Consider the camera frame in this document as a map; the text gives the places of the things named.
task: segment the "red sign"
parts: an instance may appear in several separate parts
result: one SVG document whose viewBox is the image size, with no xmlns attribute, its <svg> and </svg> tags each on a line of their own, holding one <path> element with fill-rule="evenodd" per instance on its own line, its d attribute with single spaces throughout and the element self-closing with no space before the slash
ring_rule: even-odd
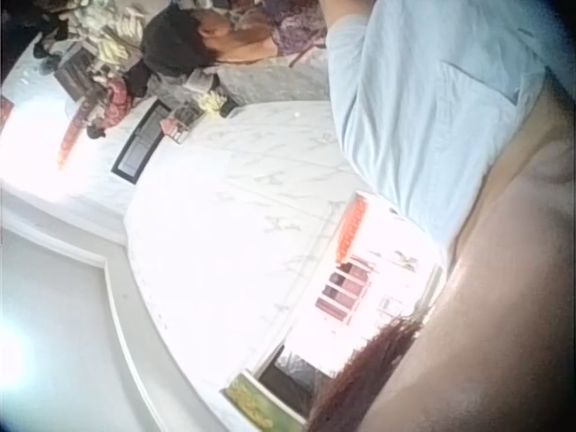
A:
<svg viewBox="0 0 576 432">
<path fill-rule="evenodd" d="M 8 120 L 8 116 L 12 112 L 14 104 L 3 96 L 0 96 L 0 134 Z"/>
</svg>

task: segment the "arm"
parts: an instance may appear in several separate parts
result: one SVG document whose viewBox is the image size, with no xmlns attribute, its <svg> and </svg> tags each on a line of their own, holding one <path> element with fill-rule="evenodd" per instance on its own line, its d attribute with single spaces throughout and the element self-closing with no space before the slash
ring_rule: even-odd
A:
<svg viewBox="0 0 576 432">
<path fill-rule="evenodd" d="M 328 28 L 348 15 L 368 16 L 375 0 L 319 0 Z"/>
</svg>

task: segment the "person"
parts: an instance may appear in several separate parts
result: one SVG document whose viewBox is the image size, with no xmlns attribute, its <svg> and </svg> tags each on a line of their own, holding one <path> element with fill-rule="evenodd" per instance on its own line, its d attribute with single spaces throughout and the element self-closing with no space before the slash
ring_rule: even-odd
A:
<svg viewBox="0 0 576 432">
<path fill-rule="evenodd" d="M 213 10 L 183 10 L 170 4 L 145 27 L 140 49 L 146 64 L 165 77 L 190 76 L 219 62 L 245 63 L 308 48 L 325 23 L 318 7 L 292 7 L 267 0 L 237 27 Z"/>
<path fill-rule="evenodd" d="M 306 429 L 573 430 L 568 31 L 544 0 L 320 3 L 340 146 L 447 282 L 350 360 Z"/>
<path fill-rule="evenodd" d="M 105 131 L 119 124 L 132 109 L 133 98 L 121 76 L 105 78 L 106 96 L 103 99 L 103 116 L 96 117 L 86 127 L 86 133 L 92 140 L 105 137 Z"/>
</svg>

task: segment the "black frame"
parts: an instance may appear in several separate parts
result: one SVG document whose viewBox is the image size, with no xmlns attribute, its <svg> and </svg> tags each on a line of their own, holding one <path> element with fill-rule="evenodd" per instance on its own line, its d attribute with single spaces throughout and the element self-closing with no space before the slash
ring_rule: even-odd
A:
<svg viewBox="0 0 576 432">
<path fill-rule="evenodd" d="M 152 158 L 152 155 L 154 154 L 154 152 L 158 148 L 160 141 L 165 137 L 164 132 L 161 131 L 158 134 L 157 138 L 154 140 L 154 142 L 152 143 L 152 145 L 148 149 L 146 156 L 142 159 L 142 162 L 140 162 L 140 165 L 139 165 L 139 167 L 136 170 L 136 173 L 134 175 L 126 174 L 125 172 L 123 172 L 122 170 L 119 169 L 119 166 L 120 166 L 120 163 L 123 161 L 124 157 L 126 156 L 126 153 L 128 153 L 128 150 L 130 149 L 132 142 L 137 138 L 138 131 L 140 130 L 142 125 L 144 125 L 149 120 L 149 118 L 152 116 L 152 114 L 155 112 L 155 110 L 159 106 L 166 108 L 166 110 L 170 113 L 171 110 L 170 110 L 170 107 L 168 105 L 160 102 L 159 100 L 156 100 L 152 104 L 152 106 L 150 106 L 150 108 L 148 109 L 148 111 L 146 112 L 146 114 L 144 115 L 142 120 L 138 123 L 138 126 L 136 126 L 136 129 L 134 129 L 134 132 L 128 138 L 128 141 L 126 142 L 126 144 L 122 148 L 120 155 L 118 155 L 118 157 L 116 158 L 116 161 L 114 162 L 114 165 L 112 167 L 112 172 L 114 174 L 116 174 L 118 177 L 123 178 L 127 182 L 132 183 L 133 185 L 135 185 L 138 182 L 138 179 L 140 178 L 142 172 L 144 171 L 144 168 L 146 167 L 146 165 L 150 161 L 150 158 Z"/>
</svg>

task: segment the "bright light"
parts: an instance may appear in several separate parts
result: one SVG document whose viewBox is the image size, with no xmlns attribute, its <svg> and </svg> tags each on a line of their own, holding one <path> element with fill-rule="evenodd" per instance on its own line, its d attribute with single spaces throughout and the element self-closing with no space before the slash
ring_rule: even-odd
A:
<svg viewBox="0 0 576 432">
<path fill-rule="evenodd" d="M 24 355 L 19 338 L 0 328 L 0 389 L 14 387 L 23 377 Z"/>
</svg>

